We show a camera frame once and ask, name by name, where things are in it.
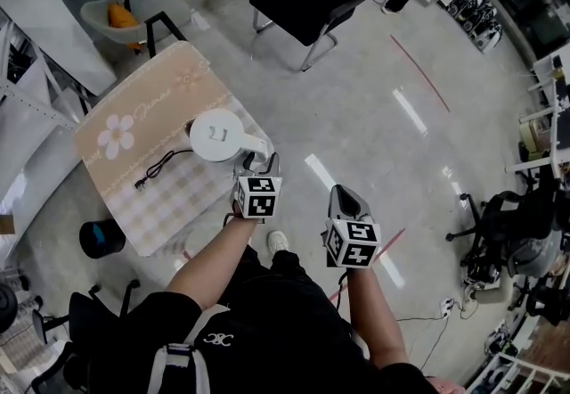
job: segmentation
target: table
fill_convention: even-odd
[[[526,123],[532,119],[538,119],[552,114],[550,125],[550,156],[539,160],[518,163],[507,166],[505,172],[517,172],[531,168],[539,168],[550,164],[555,178],[561,178],[560,164],[570,162],[570,102],[566,89],[566,78],[562,72],[562,63],[559,57],[551,60],[553,77],[546,84],[531,86],[529,91],[533,91],[539,86],[547,86],[544,93],[549,100],[550,107],[537,111],[531,115],[521,117],[519,122]]]
[[[137,149],[133,160],[106,160],[104,149],[97,143],[105,120],[110,114],[131,113],[132,109],[126,109],[129,104],[140,107],[143,103],[147,115],[143,119],[135,116],[129,128],[134,146],[125,154]],[[139,255],[150,256],[179,240],[189,232],[195,217],[219,198],[229,197],[234,184],[233,163],[210,163],[193,153],[174,156],[144,189],[134,188],[134,182],[166,152],[188,149],[185,123],[215,107],[236,113],[246,132],[266,140],[273,152],[261,127],[187,42],[174,43],[146,62],[95,106],[77,129],[76,145],[84,163],[110,213]]]

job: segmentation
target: person's right arm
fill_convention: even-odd
[[[371,268],[348,275],[348,296],[351,324],[368,345],[370,361],[378,369],[407,363],[402,331]]]

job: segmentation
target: gray armchair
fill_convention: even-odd
[[[109,4],[124,5],[130,11],[138,25],[132,28],[113,28],[109,24]],[[176,27],[191,19],[190,6],[183,0],[98,0],[85,3],[81,8],[81,18],[110,40],[120,44],[141,43],[147,41],[148,20],[164,12]],[[169,34],[165,24],[154,27],[154,40],[158,41]]]

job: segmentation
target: orange pillow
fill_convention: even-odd
[[[120,4],[109,4],[109,24],[113,28],[131,28],[139,24],[132,13]],[[127,44],[128,47],[141,50],[140,44]]]

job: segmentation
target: chair seat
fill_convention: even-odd
[[[329,19],[330,11],[347,0],[249,0],[258,11],[305,46],[312,45]],[[354,9],[333,21],[328,31],[353,15]]]

